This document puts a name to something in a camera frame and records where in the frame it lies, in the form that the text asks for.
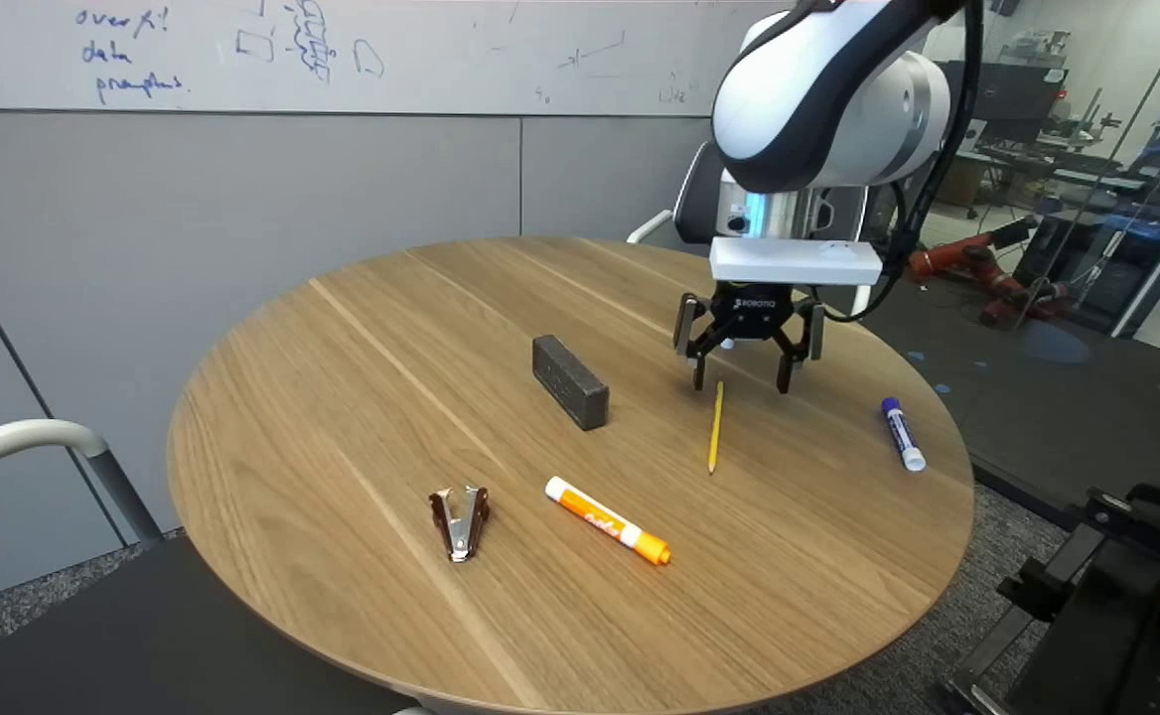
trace blue marker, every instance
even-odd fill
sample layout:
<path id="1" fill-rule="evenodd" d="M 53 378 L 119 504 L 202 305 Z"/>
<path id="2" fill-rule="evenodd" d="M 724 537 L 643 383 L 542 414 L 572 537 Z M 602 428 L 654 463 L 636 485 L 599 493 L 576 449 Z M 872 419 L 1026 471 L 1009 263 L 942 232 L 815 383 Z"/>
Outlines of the blue marker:
<path id="1" fill-rule="evenodd" d="M 897 447 L 897 459 L 900 459 L 907 473 L 924 473 L 928 463 L 924 463 L 924 452 L 915 447 L 897 398 L 880 398 L 880 419 L 885 419 L 885 426 L 889 426 L 889 434 L 895 434 L 895 447 Z"/>

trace pencil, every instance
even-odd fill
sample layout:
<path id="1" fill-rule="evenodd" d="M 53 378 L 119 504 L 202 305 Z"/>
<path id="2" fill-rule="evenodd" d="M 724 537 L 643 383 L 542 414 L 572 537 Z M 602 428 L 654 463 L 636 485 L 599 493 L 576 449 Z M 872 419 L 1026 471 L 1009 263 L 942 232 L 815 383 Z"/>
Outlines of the pencil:
<path id="1" fill-rule="evenodd" d="M 724 449 L 724 410 L 727 410 L 727 383 L 716 383 L 709 398 L 709 436 L 705 436 L 705 473 L 716 473 L 716 459 Z"/>

